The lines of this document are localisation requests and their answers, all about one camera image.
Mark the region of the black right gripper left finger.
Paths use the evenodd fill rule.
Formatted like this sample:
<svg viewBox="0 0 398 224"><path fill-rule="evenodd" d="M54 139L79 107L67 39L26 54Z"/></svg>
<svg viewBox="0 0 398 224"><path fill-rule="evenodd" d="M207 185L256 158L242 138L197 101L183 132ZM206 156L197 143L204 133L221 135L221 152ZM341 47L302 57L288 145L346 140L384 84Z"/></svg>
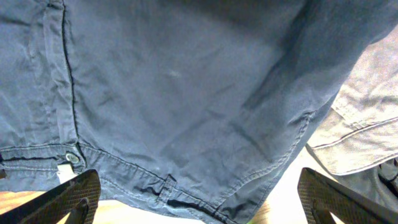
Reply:
<svg viewBox="0 0 398 224"><path fill-rule="evenodd" d="M1 215L1 223L92 224L101 194L98 173L90 169Z"/></svg>

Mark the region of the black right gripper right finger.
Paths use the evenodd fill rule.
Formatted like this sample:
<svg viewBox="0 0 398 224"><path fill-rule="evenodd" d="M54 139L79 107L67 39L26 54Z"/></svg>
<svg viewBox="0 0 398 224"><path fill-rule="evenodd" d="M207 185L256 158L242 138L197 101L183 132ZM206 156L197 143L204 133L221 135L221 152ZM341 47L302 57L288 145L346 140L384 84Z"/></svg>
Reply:
<svg viewBox="0 0 398 224"><path fill-rule="evenodd" d="M298 195L309 224L397 223L397 212L379 205L311 168L303 168Z"/></svg>

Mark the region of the navy blue shorts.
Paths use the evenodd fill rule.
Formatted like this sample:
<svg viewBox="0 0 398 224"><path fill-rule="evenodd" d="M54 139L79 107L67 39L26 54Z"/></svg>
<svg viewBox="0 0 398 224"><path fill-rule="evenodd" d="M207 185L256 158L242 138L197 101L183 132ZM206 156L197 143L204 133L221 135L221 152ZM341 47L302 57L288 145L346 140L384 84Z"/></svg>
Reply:
<svg viewBox="0 0 398 224"><path fill-rule="evenodd" d="M2 1L1 190L66 164L104 200L247 223L396 25L396 1Z"/></svg>

